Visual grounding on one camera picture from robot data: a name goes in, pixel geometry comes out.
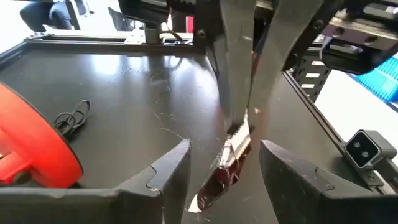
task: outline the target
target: camera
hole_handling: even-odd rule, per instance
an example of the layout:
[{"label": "camera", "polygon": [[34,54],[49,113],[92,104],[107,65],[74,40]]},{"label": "camera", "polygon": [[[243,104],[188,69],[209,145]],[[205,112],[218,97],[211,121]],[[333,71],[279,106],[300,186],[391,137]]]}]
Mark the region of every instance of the camera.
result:
[{"label": "camera", "polygon": [[345,151],[359,169],[372,169],[384,158],[392,159],[397,151],[377,131],[359,130],[345,145]]}]

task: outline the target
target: black tabletop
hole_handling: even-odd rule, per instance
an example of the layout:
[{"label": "black tabletop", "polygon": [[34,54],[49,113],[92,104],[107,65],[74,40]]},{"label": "black tabletop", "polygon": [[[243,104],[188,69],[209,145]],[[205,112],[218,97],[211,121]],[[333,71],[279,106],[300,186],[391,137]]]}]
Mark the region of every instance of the black tabletop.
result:
[{"label": "black tabletop", "polygon": [[[92,102],[85,128],[71,143],[85,170],[84,187],[114,187],[190,138],[188,208],[225,138],[216,78],[203,55],[34,50],[1,70],[0,81],[49,121],[82,99]],[[269,108],[271,141],[353,180],[351,169],[283,76]],[[186,211],[182,223],[276,223],[258,153],[249,155],[241,180],[225,197],[203,213]]]}]

